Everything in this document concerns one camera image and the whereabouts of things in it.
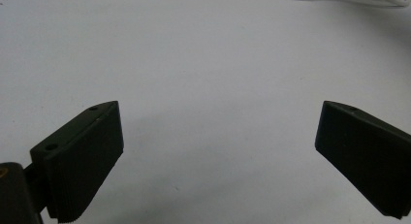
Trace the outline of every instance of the white surface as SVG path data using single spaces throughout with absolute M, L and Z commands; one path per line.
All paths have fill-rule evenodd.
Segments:
M 0 0 L 0 162 L 120 102 L 76 223 L 408 223 L 314 149 L 322 102 L 411 132 L 411 9 L 335 0 Z M 47 218 L 45 222 L 56 223 Z

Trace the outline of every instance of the screw hole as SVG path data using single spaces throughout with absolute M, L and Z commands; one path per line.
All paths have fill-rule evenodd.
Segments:
M 46 146 L 46 150 L 52 151 L 58 148 L 58 144 L 49 144 Z
M 6 173 L 8 173 L 8 172 L 9 172 L 8 168 L 0 168 L 0 178 L 5 176 Z

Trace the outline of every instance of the black plastic part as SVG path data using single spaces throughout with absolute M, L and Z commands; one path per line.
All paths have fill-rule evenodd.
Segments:
M 384 215 L 411 209 L 411 136 L 357 108 L 324 102 L 316 148 Z
M 78 219 L 123 152 L 118 102 L 91 107 L 30 151 L 33 163 L 0 164 L 0 223 Z
M 41 224 L 33 208 L 24 170 L 18 163 L 0 164 L 0 223 Z
M 51 218 L 73 222 L 88 207 L 123 152 L 117 102 L 89 108 L 30 150 L 50 189 Z

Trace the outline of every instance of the white background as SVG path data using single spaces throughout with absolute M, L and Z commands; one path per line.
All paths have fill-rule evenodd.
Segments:
M 314 148 L 324 100 L 411 132 L 411 8 L 0 2 L 0 162 L 26 167 L 78 113 L 120 103 L 124 154 L 76 223 L 411 220 L 383 216 Z

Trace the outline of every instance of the small hole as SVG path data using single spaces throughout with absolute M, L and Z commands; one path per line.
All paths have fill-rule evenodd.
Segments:
M 9 172 L 8 168 L 0 168 L 0 178 L 5 176 L 6 173 L 8 173 L 8 172 Z
M 48 151 L 52 151 L 57 148 L 58 148 L 58 144 L 49 144 L 48 146 L 46 146 L 46 150 Z

